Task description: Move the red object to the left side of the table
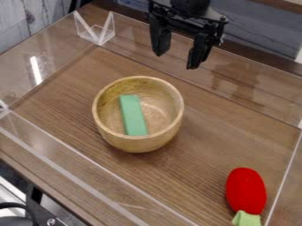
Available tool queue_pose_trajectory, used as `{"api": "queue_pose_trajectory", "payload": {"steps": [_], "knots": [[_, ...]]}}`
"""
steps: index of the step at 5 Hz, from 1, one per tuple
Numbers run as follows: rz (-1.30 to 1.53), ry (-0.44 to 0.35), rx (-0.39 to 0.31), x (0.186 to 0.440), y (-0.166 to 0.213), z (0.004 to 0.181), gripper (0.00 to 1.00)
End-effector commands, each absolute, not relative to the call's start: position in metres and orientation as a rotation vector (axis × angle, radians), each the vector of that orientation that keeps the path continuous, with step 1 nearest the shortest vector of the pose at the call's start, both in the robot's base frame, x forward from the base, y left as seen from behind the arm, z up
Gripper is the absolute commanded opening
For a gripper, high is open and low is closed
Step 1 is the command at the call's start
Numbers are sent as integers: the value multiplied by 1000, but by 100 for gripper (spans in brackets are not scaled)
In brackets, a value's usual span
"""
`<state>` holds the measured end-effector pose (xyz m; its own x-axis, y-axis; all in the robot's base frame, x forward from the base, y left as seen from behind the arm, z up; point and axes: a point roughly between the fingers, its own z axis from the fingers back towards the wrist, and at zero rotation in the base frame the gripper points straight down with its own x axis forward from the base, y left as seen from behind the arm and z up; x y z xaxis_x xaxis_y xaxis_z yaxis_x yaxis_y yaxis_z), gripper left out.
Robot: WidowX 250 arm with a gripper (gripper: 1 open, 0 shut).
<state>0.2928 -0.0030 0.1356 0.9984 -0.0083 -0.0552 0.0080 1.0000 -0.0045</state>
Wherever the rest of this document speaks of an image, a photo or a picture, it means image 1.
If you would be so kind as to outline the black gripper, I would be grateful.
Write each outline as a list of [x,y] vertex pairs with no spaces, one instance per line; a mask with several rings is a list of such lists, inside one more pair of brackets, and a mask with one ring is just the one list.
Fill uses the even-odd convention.
[[227,16],[210,6],[211,0],[149,0],[153,50],[161,57],[170,50],[171,31],[195,35],[186,68],[194,70],[207,60],[213,45],[223,42]]

